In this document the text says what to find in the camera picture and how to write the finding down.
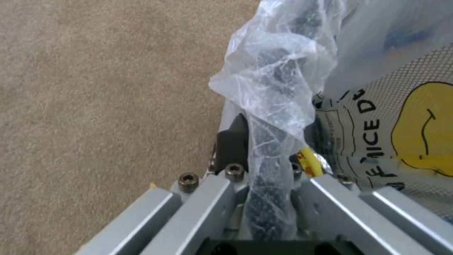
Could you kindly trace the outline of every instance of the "wrapped object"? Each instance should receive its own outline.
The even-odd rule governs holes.
[[[312,96],[335,67],[334,38],[344,14],[341,0],[261,1],[254,18],[232,36],[225,65],[210,80],[249,123],[243,238],[295,236],[288,158],[304,146],[304,127],[315,114]]]

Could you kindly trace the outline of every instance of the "black plastic part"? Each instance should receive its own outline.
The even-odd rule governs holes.
[[[362,255],[349,241],[252,241],[206,239],[197,255]]]
[[[233,120],[228,130],[217,134],[215,145],[216,159],[215,174],[220,173],[228,164],[241,164],[245,171],[249,171],[247,164],[249,146],[249,128],[244,115],[239,114]]]

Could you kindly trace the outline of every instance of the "hex socket bolt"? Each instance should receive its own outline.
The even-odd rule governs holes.
[[[244,167],[241,164],[228,164],[225,167],[225,177],[232,182],[239,182],[244,179]]]
[[[291,163],[293,169],[294,180],[297,181],[302,176],[302,167],[297,163]]]
[[[186,172],[179,176],[178,186],[184,193],[192,193],[198,188],[198,175],[192,172]]]

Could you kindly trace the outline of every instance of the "plastic wrap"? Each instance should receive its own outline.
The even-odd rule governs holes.
[[[291,239],[296,233],[288,158],[303,146],[304,127],[314,120],[312,96],[335,67],[334,38],[345,9],[340,0],[261,1],[210,80],[228,104],[244,109],[249,123],[251,181],[242,238]]]

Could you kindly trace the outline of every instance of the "black lettering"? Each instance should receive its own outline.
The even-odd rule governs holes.
[[[368,139],[366,138],[366,133],[363,133],[363,136],[362,136],[362,137],[363,137],[363,140],[364,140],[368,145],[376,145],[376,144],[377,144],[377,141],[378,141],[378,140],[377,140],[377,132],[374,132],[373,135],[374,135],[373,141],[370,141],[370,140],[368,140]]]
[[[359,108],[360,113],[366,113],[369,111],[374,111],[376,110],[376,106],[371,102],[370,100],[359,100],[357,102],[357,107]]]
[[[366,147],[367,151],[382,151],[381,147]]]
[[[376,120],[376,125],[374,125],[373,121],[370,120],[370,125],[368,126],[368,121],[363,123],[363,129],[366,130],[373,130],[379,128],[379,119]]]
[[[357,91],[357,93],[352,96],[352,99],[354,101],[356,101],[357,99],[359,99],[364,94],[365,94],[365,90],[361,89],[361,90]]]
[[[406,188],[406,185],[404,184],[404,182],[389,182],[386,184],[386,186],[390,186],[390,187],[393,187],[399,191],[403,190],[404,188]]]
[[[379,166],[376,166],[376,169],[377,171],[372,168],[371,173],[369,173],[368,171],[365,171],[365,173],[369,176],[379,175],[380,177],[398,177],[397,175],[392,173],[384,173],[384,171]]]
[[[367,157],[381,157],[383,155],[383,152],[370,152],[366,154]]]

